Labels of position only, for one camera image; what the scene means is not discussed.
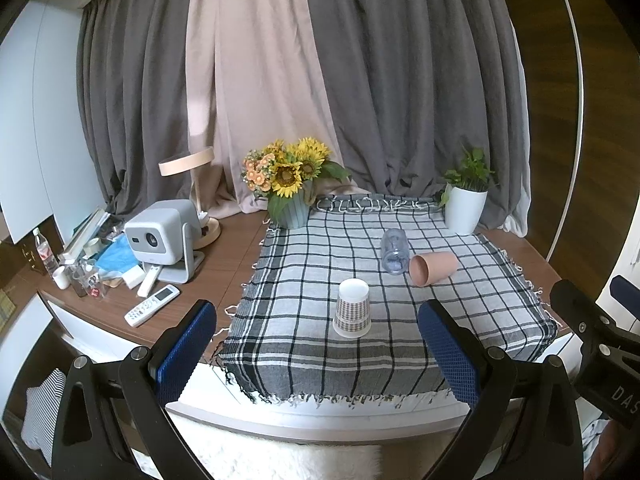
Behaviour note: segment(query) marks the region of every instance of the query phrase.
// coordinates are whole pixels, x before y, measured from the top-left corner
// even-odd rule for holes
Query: water bottle
[[[382,266],[389,274],[402,274],[409,267],[409,241],[402,229],[387,229],[380,243]]]
[[[47,239],[40,234],[40,229],[37,227],[33,230],[33,236],[36,238],[36,250],[40,255],[40,259],[44,263],[49,275],[52,275],[59,265],[56,257],[53,255],[51,246],[49,245],[49,242],[47,242]]]

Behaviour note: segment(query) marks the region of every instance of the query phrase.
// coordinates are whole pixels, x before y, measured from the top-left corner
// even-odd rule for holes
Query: tape roll
[[[92,238],[89,240],[84,246],[84,255],[87,258],[94,256],[94,254],[99,253],[102,250],[102,242],[100,238]]]
[[[177,155],[175,158],[163,160],[158,164],[162,176],[175,175],[185,171],[193,170],[204,164],[208,164],[214,159],[213,147],[208,146],[198,153],[187,155]]]
[[[210,243],[215,242],[220,236],[220,222],[218,222],[218,220],[216,220],[215,218],[209,218],[209,221],[207,221],[207,226],[209,227],[207,234],[194,241],[194,249],[201,249],[203,247],[206,247]]]

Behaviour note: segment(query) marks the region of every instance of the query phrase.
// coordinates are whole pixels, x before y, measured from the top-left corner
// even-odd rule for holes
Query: remote control
[[[140,298],[146,298],[149,295],[151,289],[154,288],[154,285],[158,280],[161,270],[162,265],[152,265],[149,267],[149,270],[146,272],[145,279],[142,280],[142,283],[140,283],[140,286],[138,287],[137,296]]]
[[[142,325],[147,319],[153,316],[153,314],[179,294],[180,290],[178,290],[177,287],[173,285],[164,286],[154,295],[146,298],[145,301],[129,310],[124,319],[133,327]]]

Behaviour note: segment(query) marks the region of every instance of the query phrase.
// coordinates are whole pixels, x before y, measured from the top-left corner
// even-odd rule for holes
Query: pink cup
[[[458,259],[450,251],[416,254],[409,262],[409,276],[416,286],[444,280],[458,270]]]

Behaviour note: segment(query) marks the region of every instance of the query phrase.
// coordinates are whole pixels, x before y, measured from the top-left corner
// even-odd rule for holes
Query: gray curtain
[[[481,222],[520,197],[524,124],[504,0],[308,0],[345,164],[359,186],[397,196],[444,188],[463,147],[495,171]]]
[[[82,126],[109,210],[124,218],[190,194],[189,173],[162,177],[158,170],[158,162],[188,150],[188,10],[189,0],[93,0],[84,9]]]

